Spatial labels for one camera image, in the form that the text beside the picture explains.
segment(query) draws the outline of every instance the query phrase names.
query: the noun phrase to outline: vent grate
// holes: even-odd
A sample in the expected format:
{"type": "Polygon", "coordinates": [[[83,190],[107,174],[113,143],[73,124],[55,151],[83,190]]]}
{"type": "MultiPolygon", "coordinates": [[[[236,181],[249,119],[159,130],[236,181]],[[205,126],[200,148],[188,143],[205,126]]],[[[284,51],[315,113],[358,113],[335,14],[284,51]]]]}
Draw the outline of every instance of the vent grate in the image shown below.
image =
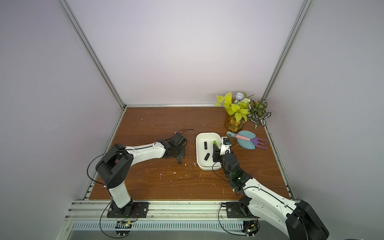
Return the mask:
{"type": "MultiPolygon", "coordinates": [[[[222,220],[220,221],[221,225],[225,230],[229,231],[241,231],[243,229],[243,221],[239,220],[222,220]]],[[[122,228],[129,228],[125,226],[120,226],[116,221],[102,221],[101,227],[103,230],[119,230],[122,228]]],[[[148,220],[138,220],[132,224],[132,230],[145,230],[145,231],[180,231],[180,230],[207,230],[207,231],[223,231],[219,225],[219,222],[216,220],[213,221],[148,221],[148,220]]],[[[72,227],[72,230],[100,230],[99,221],[76,221],[72,227]]]]}

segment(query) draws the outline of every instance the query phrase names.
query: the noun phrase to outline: gray floor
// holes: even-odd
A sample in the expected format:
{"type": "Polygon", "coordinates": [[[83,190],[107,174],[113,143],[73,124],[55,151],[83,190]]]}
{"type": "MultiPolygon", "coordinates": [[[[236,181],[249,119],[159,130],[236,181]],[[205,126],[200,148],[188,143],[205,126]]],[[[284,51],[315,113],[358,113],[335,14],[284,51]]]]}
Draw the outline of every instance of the gray floor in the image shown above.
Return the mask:
{"type": "MultiPolygon", "coordinates": [[[[116,237],[114,232],[107,232],[110,236],[116,237]]],[[[101,231],[72,231],[69,240],[107,240],[101,231]]],[[[246,239],[243,236],[234,236],[229,233],[213,231],[131,231],[125,238],[129,240],[236,240],[246,239]]],[[[260,221],[260,230],[255,235],[257,240],[289,240],[289,238],[274,226],[265,221],[260,221]]]]}

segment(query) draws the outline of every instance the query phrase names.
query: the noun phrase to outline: white plastic tray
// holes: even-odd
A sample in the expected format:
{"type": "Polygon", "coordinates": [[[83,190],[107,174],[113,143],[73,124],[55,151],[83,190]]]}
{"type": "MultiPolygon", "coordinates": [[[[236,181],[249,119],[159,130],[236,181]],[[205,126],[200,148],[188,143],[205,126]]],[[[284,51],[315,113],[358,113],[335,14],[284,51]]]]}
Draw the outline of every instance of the white plastic tray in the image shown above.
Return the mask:
{"type": "MultiPolygon", "coordinates": [[[[202,170],[212,170],[213,162],[213,144],[216,141],[219,149],[221,148],[221,137],[215,132],[203,132],[196,136],[196,159],[197,164],[202,170]],[[207,142],[207,149],[204,149],[204,142],[207,142]],[[204,160],[205,156],[209,153],[208,160],[204,160]]],[[[217,162],[213,169],[218,170],[221,168],[217,162]]]]}

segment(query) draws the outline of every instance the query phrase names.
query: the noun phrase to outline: white wall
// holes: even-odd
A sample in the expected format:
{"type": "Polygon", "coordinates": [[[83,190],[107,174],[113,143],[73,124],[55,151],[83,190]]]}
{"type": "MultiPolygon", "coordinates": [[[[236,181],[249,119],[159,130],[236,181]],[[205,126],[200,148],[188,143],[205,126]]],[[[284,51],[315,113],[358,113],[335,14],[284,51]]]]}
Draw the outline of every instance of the white wall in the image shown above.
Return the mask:
{"type": "Polygon", "coordinates": [[[1,239],[54,238],[120,109],[54,0],[0,1],[1,239]]]}
{"type": "Polygon", "coordinates": [[[261,97],[303,0],[68,0],[126,104],[261,97]]]}
{"type": "Polygon", "coordinates": [[[384,2],[315,1],[268,97],[299,199],[329,239],[382,239],[384,2]]]}

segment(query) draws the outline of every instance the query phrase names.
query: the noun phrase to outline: artificial plant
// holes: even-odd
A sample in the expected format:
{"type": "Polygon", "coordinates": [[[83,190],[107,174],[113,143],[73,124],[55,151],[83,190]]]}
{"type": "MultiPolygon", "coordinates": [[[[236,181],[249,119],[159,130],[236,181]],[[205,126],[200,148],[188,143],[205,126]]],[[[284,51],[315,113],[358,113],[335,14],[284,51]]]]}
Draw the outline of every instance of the artificial plant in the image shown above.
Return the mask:
{"type": "Polygon", "coordinates": [[[262,126],[265,126],[266,118],[269,118],[271,116],[271,113],[266,112],[267,102],[265,99],[261,101],[250,101],[248,105],[249,114],[247,115],[249,120],[255,124],[253,127],[254,130],[258,127],[259,124],[262,126]]]}
{"type": "Polygon", "coordinates": [[[249,112],[249,103],[247,98],[238,97],[240,94],[236,94],[236,99],[232,99],[232,92],[227,93],[225,96],[218,96],[217,103],[215,106],[221,106],[223,104],[225,110],[230,116],[233,116],[236,119],[236,122],[240,122],[241,119],[244,119],[246,122],[248,120],[247,115],[250,114],[249,112]]]}

